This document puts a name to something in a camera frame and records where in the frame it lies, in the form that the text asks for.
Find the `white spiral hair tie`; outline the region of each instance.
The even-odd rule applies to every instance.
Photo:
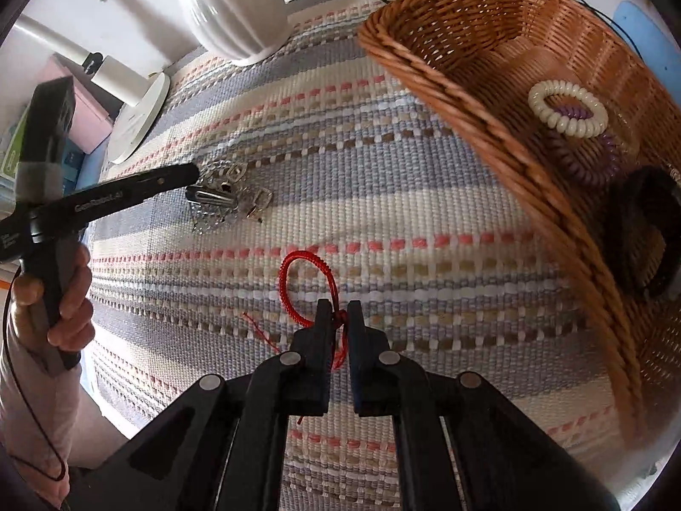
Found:
[[[589,119],[570,118],[561,115],[546,104],[547,96],[571,96],[582,102],[592,113]],[[527,97],[527,103],[532,112],[550,129],[556,129],[560,134],[577,138],[591,138],[599,136],[607,129],[607,111],[601,102],[586,88],[564,80],[545,80],[538,82]]]

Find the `lamp base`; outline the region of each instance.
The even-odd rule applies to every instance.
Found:
[[[156,121],[169,88],[170,77],[165,73],[158,73],[137,105],[125,105],[121,109],[109,137],[109,161],[120,165],[135,152]]]

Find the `purple spiral hair tie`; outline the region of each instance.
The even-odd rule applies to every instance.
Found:
[[[589,119],[593,114],[579,105],[561,105],[554,107],[561,115],[571,119]],[[596,138],[604,146],[601,156],[601,164],[594,169],[587,169],[577,158],[574,150],[570,148],[564,136],[554,129],[548,131],[548,146],[551,153],[556,157],[561,169],[572,179],[585,188],[605,188],[613,177],[617,176],[622,169],[622,153],[608,132],[604,132]]]

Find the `person's arm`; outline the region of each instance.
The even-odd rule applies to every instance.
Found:
[[[49,333],[49,342],[63,351],[80,351],[94,338],[92,304],[85,299],[92,280],[88,261],[89,254],[82,247],[76,274],[60,305],[62,318]],[[80,365],[52,378],[33,358],[31,350],[40,347],[40,341],[35,338],[28,306],[41,297],[40,281],[25,275],[15,281],[6,329],[7,349],[21,391],[66,465],[76,424]],[[69,492],[68,470],[63,470],[26,406],[9,368],[4,344],[0,360],[0,443],[26,483],[44,500],[60,507]]]

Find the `white vase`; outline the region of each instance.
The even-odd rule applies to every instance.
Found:
[[[275,53],[292,32],[284,0],[179,0],[196,39],[237,66]]]

